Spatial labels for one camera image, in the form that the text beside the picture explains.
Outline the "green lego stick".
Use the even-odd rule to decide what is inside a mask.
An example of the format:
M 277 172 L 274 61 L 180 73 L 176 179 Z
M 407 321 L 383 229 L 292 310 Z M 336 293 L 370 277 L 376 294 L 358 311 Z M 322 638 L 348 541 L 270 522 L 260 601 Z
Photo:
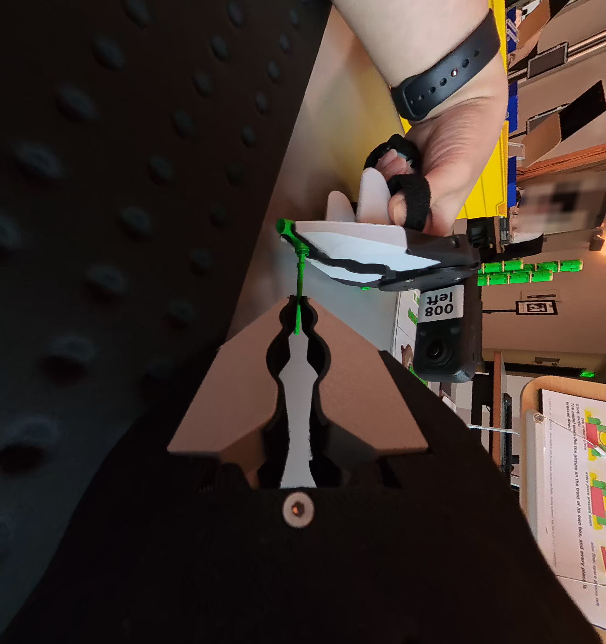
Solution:
M 296 288 L 296 314 L 294 335 L 299 335 L 302 326 L 301 300 L 304 291 L 304 270 L 306 264 L 306 253 L 297 253 L 297 288 Z

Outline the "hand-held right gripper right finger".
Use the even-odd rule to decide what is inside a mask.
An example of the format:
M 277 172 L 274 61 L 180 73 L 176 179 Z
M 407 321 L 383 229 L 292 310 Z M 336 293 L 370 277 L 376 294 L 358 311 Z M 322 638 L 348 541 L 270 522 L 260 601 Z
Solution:
M 306 298 L 307 362 L 315 372 L 309 469 L 316 487 L 340 487 L 380 458 L 425 454 L 428 442 L 381 352 Z

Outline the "green bamboo lego model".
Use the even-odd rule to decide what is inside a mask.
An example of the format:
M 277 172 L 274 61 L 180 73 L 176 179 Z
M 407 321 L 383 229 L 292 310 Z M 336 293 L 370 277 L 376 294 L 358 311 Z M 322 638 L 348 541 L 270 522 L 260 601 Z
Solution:
M 527 263 L 523 259 L 483 263 L 477 274 L 477 286 L 549 283 L 559 273 L 583 270 L 582 260 Z

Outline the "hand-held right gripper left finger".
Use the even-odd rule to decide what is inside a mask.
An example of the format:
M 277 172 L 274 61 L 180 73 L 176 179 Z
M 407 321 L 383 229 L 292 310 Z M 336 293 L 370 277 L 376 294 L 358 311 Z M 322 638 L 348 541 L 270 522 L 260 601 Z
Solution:
M 278 386 L 267 350 L 283 329 L 283 298 L 217 351 L 194 399 L 170 440 L 173 455 L 235 464 L 252 488 L 266 460 L 262 430 L 276 412 Z

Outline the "person's left hand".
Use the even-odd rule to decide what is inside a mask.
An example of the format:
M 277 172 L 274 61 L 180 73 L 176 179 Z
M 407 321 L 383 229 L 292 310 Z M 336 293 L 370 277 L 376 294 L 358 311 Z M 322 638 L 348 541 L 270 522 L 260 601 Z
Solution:
M 445 236 L 499 139 L 507 108 L 507 76 L 499 53 L 459 91 L 412 122 L 407 138 L 419 149 L 428 182 L 424 232 Z

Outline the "small framed marker sign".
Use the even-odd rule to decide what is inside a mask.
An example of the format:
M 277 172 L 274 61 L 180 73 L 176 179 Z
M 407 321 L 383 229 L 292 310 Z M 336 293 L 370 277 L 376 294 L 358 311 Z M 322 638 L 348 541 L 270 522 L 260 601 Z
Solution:
M 523 300 L 516 301 L 511 309 L 484 309 L 483 314 L 512 313 L 517 316 L 556 316 L 556 300 Z

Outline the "black wristband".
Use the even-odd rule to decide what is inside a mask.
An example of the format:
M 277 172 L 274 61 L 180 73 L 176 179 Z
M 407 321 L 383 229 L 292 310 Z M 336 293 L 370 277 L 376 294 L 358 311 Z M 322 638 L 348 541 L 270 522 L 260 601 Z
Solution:
M 410 76 L 390 89 L 400 115 L 409 122 L 428 114 L 471 81 L 500 51 L 493 10 L 453 51 L 421 74 Z

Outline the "yellow plastic bin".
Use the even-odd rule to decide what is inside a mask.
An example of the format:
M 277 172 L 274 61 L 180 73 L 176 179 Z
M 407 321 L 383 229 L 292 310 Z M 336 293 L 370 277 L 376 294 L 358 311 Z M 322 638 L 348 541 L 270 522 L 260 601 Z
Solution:
M 500 25 L 505 13 L 500 1 L 488 1 L 488 3 L 489 9 L 494 12 L 500 37 L 500 52 L 504 58 L 503 61 L 507 76 L 506 29 Z M 405 139 L 404 141 L 408 143 L 410 149 L 413 151 L 417 150 L 419 156 L 414 158 L 412 162 L 409 162 L 411 171 L 396 174 L 389 179 L 388 189 L 391 192 L 390 205 L 391 207 L 395 207 L 397 203 L 401 203 L 404 206 L 405 227 L 413 230 L 424 230 L 425 222 L 429 214 L 430 193 L 428 182 L 421 172 L 422 157 L 419 149 L 409 139 Z M 495 216 L 505 217 L 507 215 L 507 150 L 508 123 L 504 116 L 503 127 L 494 151 L 456 219 L 465 216 L 469 221 L 475 221 Z

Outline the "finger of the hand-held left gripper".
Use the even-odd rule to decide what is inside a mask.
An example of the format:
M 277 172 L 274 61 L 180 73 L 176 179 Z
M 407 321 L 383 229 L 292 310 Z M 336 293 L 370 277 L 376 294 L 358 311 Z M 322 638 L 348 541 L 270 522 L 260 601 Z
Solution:
M 354 272 L 407 272 L 440 262 L 429 258 L 427 250 L 411 250 L 410 230 L 395 225 L 323 220 L 299 221 L 295 226 L 309 247 L 306 260 Z
M 348 283 L 350 285 L 378 285 L 384 277 L 384 274 L 380 271 L 366 273 L 354 272 L 344 267 L 335 267 L 323 264 L 318 260 L 308 259 L 307 262 L 331 279 L 341 283 Z

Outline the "green lego elbow piece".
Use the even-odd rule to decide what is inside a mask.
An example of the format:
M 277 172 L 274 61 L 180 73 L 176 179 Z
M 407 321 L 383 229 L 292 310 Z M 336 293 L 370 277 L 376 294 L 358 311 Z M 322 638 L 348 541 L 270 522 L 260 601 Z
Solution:
M 297 257 L 308 257 L 309 247 L 297 236 L 294 221 L 285 218 L 278 219 L 275 228 L 279 236 L 285 239 L 293 247 Z

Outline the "lego instruction booklet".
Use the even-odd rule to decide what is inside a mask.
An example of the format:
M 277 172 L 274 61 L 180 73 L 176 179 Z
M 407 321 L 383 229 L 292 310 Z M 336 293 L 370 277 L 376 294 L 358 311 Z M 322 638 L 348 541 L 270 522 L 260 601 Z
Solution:
M 420 292 L 408 290 L 396 294 L 391 353 L 404 369 L 416 375 L 413 358 L 416 346 Z

